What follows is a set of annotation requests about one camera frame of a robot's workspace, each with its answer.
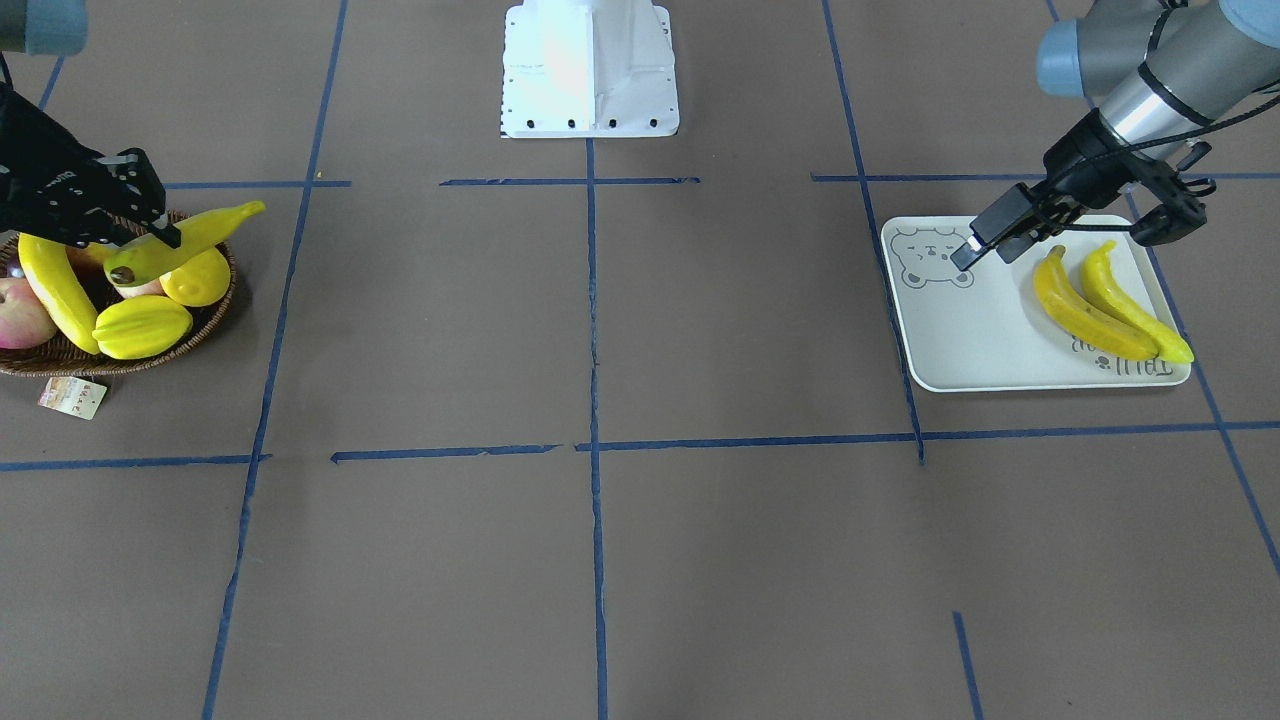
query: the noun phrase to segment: white plate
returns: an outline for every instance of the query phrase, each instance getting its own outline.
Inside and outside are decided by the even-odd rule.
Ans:
[[[1011,265],[991,252],[960,273],[951,252],[969,237],[970,222],[972,215],[893,218],[881,231],[906,361],[920,387],[933,392],[1151,387],[1176,386],[1190,377],[1190,365],[1134,363],[1080,342],[1059,328],[1036,299],[1032,272],[1051,247],[1066,246],[1066,270],[1079,287],[1080,261],[1114,238],[1116,282],[1172,325],[1151,259],[1128,233],[1068,231]],[[1115,215],[1082,222],[1128,224]]]

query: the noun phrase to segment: yellow lemon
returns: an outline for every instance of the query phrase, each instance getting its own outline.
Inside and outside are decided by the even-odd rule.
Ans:
[[[211,247],[177,269],[160,275],[160,287],[169,297],[187,307],[212,305],[227,295],[232,284],[232,268],[227,258]]]

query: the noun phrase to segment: wicker basket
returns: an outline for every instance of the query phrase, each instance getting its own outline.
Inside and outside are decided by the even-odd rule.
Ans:
[[[170,222],[178,222],[184,219],[186,215],[180,213],[169,213]],[[131,223],[124,223],[131,227],[131,229],[137,229],[137,234],[142,234],[145,231],[141,227],[132,225]],[[70,340],[63,333],[58,333],[49,342],[32,347],[28,350],[3,350],[0,348],[0,373],[9,375],[24,375],[35,378],[49,378],[58,375],[123,375],[127,373],[137,373],[138,370],[146,370],[148,368],[155,368],[156,365],[163,365],[174,357],[179,357],[196,347],[209,333],[214,332],[218,323],[221,322],[223,316],[227,314],[227,309],[230,306],[232,295],[236,291],[236,258],[232,255],[227,245],[219,245],[218,250],[227,256],[227,263],[232,268],[232,284],[227,290],[227,295],[214,305],[206,307],[188,307],[191,310],[191,316],[193,320],[191,332],[178,342],[178,345],[170,347],[169,350],[161,352],[160,355],[152,357],[143,357],[141,360],[113,360],[105,355],[90,355],[83,350],[76,347]],[[18,237],[13,236],[3,249],[0,249],[0,263],[8,263],[9,259],[18,252]],[[93,282],[86,284],[84,291],[88,293],[90,300],[93,305],[102,311],[109,305],[114,305],[122,300],[111,283],[105,275],[101,278],[95,278]]]

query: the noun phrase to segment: white metal bracket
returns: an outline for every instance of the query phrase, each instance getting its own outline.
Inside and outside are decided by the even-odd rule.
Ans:
[[[680,127],[671,14],[653,0],[507,10],[504,137],[663,137]]]

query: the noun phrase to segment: paper tag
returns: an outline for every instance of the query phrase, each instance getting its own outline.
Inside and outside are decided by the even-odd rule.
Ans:
[[[59,413],[92,420],[105,395],[106,386],[79,378],[49,378],[38,402]]]

